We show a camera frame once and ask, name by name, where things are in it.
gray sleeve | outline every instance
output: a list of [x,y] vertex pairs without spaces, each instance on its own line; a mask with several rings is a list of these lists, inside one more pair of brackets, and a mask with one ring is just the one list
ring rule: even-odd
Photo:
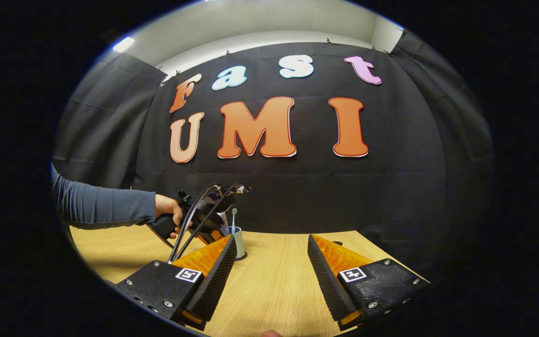
[[53,202],[61,220],[82,229],[143,225],[155,220],[155,192],[116,190],[64,179],[51,164]]

black cable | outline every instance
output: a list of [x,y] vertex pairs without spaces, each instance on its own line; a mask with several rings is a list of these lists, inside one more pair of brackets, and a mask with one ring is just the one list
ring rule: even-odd
[[178,255],[176,256],[176,259],[177,260],[178,258],[180,258],[182,256],[182,254],[184,253],[184,250],[186,250],[186,247],[188,247],[190,241],[192,241],[193,237],[197,236],[197,233],[199,233],[199,230],[201,230],[201,228],[203,228],[203,224],[205,224],[205,222],[207,221],[207,219],[211,216],[211,214],[213,213],[213,211],[216,210],[216,208],[218,208],[218,205],[220,203],[222,203],[222,201],[224,200],[224,198],[226,196],[228,196],[230,194],[230,191],[233,190],[236,186],[238,185],[244,185],[243,183],[241,182],[237,182],[235,184],[233,184],[232,186],[230,186],[230,188],[228,188],[227,192],[220,198],[220,200],[218,202],[216,202],[216,204],[212,207],[211,211],[209,211],[209,213],[207,213],[207,216],[205,216],[205,218],[203,219],[203,221],[201,221],[201,223],[199,224],[199,226],[197,226],[197,228],[195,229],[195,231],[193,233],[191,233],[190,237],[186,240],[186,242],[184,243],[184,246],[182,246],[182,249],[180,250],[180,252],[178,252]]
[[169,255],[168,263],[173,262],[175,260],[174,257],[176,256],[176,251],[177,251],[176,248],[180,247],[180,241],[182,241],[182,237],[184,236],[184,234],[186,233],[186,230],[188,229],[188,223],[192,219],[192,216],[195,214],[195,210],[197,209],[197,204],[204,197],[206,197],[207,194],[209,193],[209,190],[211,190],[214,187],[216,189],[218,189],[218,192],[220,192],[220,196],[222,196],[222,186],[221,185],[213,183],[213,184],[207,186],[207,188],[205,188],[205,190],[203,190],[203,192],[201,192],[201,194],[199,194],[199,196],[195,199],[195,202],[190,207],[190,209],[186,213],[186,215],[184,217],[182,217],[182,223],[180,224],[180,233],[178,233],[178,237],[176,238],[176,243],[174,245],[174,249],[172,249],[172,253]]

ceiling light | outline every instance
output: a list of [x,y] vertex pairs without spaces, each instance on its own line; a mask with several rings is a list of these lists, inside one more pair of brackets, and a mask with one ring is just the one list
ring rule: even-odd
[[119,51],[120,53],[128,49],[134,42],[134,39],[131,37],[126,37],[124,40],[120,41],[114,46],[114,51]]

person's arm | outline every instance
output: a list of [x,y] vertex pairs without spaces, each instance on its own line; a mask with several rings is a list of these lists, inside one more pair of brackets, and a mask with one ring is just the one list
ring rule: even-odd
[[182,218],[182,210],[173,199],[144,190],[116,190],[69,181],[57,173],[53,164],[51,183],[56,211],[76,228],[143,225],[164,213],[173,213],[176,224]]

white cup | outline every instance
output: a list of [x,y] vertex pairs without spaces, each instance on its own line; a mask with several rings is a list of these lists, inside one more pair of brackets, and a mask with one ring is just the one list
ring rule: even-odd
[[234,226],[234,229],[236,230],[236,232],[233,234],[232,226],[228,226],[229,234],[233,235],[234,240],[236,240],[236,249],[237,249],[236,258],[242,258],[245,254],[244,243],[242,243],[242,230],[240,229],[240,227],[236,227],[236,226]]

